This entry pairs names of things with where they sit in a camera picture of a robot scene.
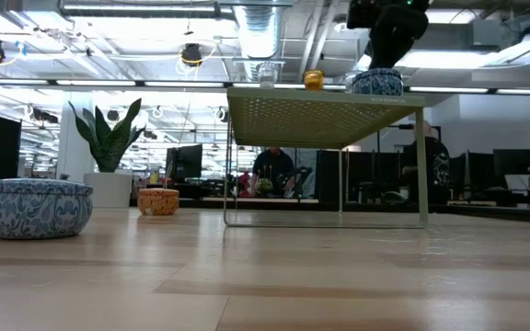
white planter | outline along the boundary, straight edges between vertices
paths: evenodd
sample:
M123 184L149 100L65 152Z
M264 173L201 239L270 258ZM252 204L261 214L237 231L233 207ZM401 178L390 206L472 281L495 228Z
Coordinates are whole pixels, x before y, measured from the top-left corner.
M93 207L130 207L132 176L115 173L85 174L85 183L93 187Z

man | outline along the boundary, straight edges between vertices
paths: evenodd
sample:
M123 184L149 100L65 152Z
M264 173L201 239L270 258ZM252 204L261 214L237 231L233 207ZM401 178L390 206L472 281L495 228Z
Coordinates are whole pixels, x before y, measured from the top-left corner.
M294 184L294 178L288 180L282 187L278 181L280 175L293 173L294 161L279 147L270 147L267 151L259 154L253 165L253 177L251 178L251 196L257 194L256 184L259 178L267 178L273 184L273 195L280 196Z
M423 125L427 160L427 187L429 203L446 204L449 200L449 151L438 139L432 137L432 127ZM409 184L409 200L419 201L419 181L416 158L416 141L404 149L402 175Z

perforated tabletop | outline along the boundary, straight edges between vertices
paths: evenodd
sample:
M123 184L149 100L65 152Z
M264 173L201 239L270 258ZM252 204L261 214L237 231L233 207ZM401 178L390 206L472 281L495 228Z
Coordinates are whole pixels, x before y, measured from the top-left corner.
M237 144L339 149L424 107L422 97L228 88Z

snake plant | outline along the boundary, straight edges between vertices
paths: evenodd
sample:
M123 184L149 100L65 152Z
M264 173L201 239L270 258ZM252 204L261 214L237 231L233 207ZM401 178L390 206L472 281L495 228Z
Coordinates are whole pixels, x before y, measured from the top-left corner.
M116 123L111 129L104 119L103 113L96 107L94 118L91 111L83 108L83 118L77 116L77 111L71 102L69 105L75 114L75 124L79 134L89 143L89 151L98 163L100 172L112 173L120 165L120 160L126 149L138 139L145 128L137 130L132 123L140 111L142 100L134 101L124 120Z

blue and white ceramic jar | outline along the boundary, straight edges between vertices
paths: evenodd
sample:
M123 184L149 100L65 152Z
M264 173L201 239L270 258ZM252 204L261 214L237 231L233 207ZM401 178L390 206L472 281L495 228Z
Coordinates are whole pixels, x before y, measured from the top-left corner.
M49 239L77 235L93 210L90 186L66 180L0 180L0 238Z
M351 84L351 92L400 97L404 93L402 75L394 69L370 69L355 76Z

